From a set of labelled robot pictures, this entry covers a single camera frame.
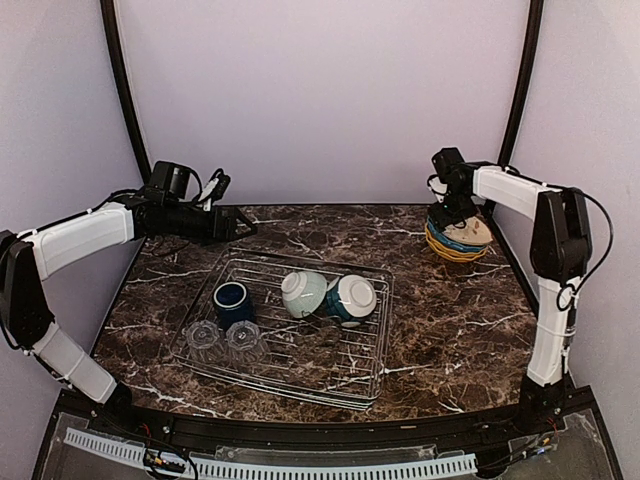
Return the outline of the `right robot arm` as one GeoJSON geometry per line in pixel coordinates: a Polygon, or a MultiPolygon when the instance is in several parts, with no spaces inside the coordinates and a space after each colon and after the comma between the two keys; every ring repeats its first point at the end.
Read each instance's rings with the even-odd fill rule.
{"type": "Polygon", "coordinates": [[[550,389],[568,373],[579,293],[597,266],[587,203],[600,203],[575,187],[531,179],[508,166],[467,162],[455,147],[431,159],[435,184],[428,188],[437,204],[429,215],[434,227],[462,223],[477,211],[474,198],[500,204],[533,223],[529,259],[537,277],[539,308],[532,357],[523,385],[550,389]]]}

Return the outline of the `yellow plate with white rings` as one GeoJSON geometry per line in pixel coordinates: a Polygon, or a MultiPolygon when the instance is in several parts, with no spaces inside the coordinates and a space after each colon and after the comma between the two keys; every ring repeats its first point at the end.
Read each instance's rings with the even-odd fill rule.
{"type": "Polygon", "coordinates": [[[430,248],[436,255],[454,263],[470,263],[479,260],[486,255],[485,250],[478,253],[463,253],[455,250],[439,250],[436,249],[434,245],[431,245],[430,248]]]}

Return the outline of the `large beige plate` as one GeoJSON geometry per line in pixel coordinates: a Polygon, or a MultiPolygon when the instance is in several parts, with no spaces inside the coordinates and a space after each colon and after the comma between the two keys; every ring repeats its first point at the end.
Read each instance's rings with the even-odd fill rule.
{"type": "Polygon", "coordinates": [[[488,245],[493,240],[489,227],[477,216],[447,226],[443,235],[454,242],[477,247],[488,245]]]}

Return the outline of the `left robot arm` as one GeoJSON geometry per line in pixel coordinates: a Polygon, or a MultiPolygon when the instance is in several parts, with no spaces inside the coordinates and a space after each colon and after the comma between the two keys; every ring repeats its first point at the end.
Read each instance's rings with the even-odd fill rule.
{"type": "Polygon", "coordinates": [[[201,245],[233,242],[257,227],[236,206],[223,206],[231,178],[221,168],[187,196],[190,167],[157,162],[138,189],[111,193],[98,206],[42,227],[1,233],[1,332],[7,345],[35,357],[89,400],[120,436],[141,427],[130,389],[102,367],[56,321],[43,284],[54,274],[134,240],[177,236],[201,245]]]}

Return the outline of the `blue polka dot plate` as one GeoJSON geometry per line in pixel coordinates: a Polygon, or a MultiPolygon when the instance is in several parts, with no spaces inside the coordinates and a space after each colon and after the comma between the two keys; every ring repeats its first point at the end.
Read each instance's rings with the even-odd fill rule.
{"type": "Polygon", "coordinates": [[[437,230],[436,230],[435,226],[432,224],[432,222],[431,222],[431,221],[429,221],[429,222],[427,222],[427,223],[426,223],[426,227],[427,227],[427,229],[429,229],[429,230],[433,233],[433,235],[434,235],[438,240],[440,240],[440,241],[441,241],[441,242],[443,242],[443,243],[448,244],[449,246],[452,246],[452,247],[463,247],[463,246],[468,246],[468,247],[477,247],[477,246],[464,245],[464,244],[460,244],[460,243],[454,242],[454,241],[452,241],[452,240],[449,240],[447,237],[445,237],[445,236],[443,235],[443,232],[439,232],[439,231],[437,231],[437,230]]]}

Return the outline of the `yellow polka dot plate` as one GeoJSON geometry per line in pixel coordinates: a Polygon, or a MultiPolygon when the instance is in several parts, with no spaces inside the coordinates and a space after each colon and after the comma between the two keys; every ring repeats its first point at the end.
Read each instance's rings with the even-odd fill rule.
{"type": "Polygon", "coordinates": [[[446,243],[438,240],[433,233],[429,230],[425,230],[427,243],[433,247],[436,251],[442,252],[443,254],[460,257],[482,257],[487,253],[487,246],[484,247],[452,247],[446,243]]]}

